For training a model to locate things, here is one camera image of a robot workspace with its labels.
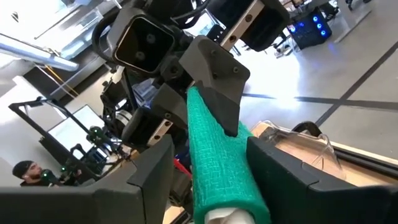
black metal bracket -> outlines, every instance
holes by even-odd
[[[250,71],[209,38],[197,36],[180,59],[213,117],[228,136],[238,135],[239,110]]]
[[[163,83],[152,99],[150,108],[157,116],[167,119],[179,128],[187,129],[188,112],[185,99],[168,84]]]
[[[225,30],[218,24],[215,24],[209,31],[209,33],[207,33],[207,37],[216,42],[217,44],[220,44],[223,39],[224,36],[227,32],[225,32]]]

beanie hat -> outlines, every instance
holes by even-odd
[[[20,179],[27,172],[33,161],[20,161],[12,168],[12,174]]]

white pipe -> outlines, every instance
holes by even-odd
[[[119,9],[122,8],[122,6],[118,3],[118,0],[113,0],[113,3],[114,3]]]
[[[0,34],[0,50],[4,54],[42,63],[69,72],[76,71],[79,67],[79,64],[75,62],[55,56],[4,34]]]
[[[256,224],[249,212],[239,208],[217,208],[205,215],[205,224]]]

screw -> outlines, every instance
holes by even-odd
[[[246,22],[251,22],[251,20],[253,19],[253,16],[252,15],[247,15],[245,18],[244,18],[244,20],[246,21]]]
[[[231,43],[235,42],[235,41],[236,41],[236,36],[235,36],[235,35],[232,35],[231,37],[229,37],[229,41],[230,41]]]
[[[147,35],[147,42],[150,44],[154,44],[156,41],[155,35],[154,34],[148,34]]]
[[[136,59],[143,61],[145,60],[145,54],[143,52],[137,52],[136,53]]]
[[[176,74],[178,72],[178,68],[176,66],[172,66],[170,68],[170,72],[173,73],[173,74]]]

computer monitor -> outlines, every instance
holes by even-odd
[[[80,108],[73,115],[87,129],[92,126],[99,126],[101,128],[104,126],[104,121],[88,105]],[[67,150],[70,150],[73,146],[76,146],[76,144],[81,144],[85,152],[88,152],[93,147],[92,143],[86,139],[87,133],[85,130],[83,130],[83,128],[76,124],[76,122],[71,118],[67,118],[57,124],[49,131],[49,134]],[[105,158],[107,157],[101,149],[98,149],[97,151]],[[83,157],[83,154],[77,150],[73,152],[73,155],[77,159],[81,159]]]

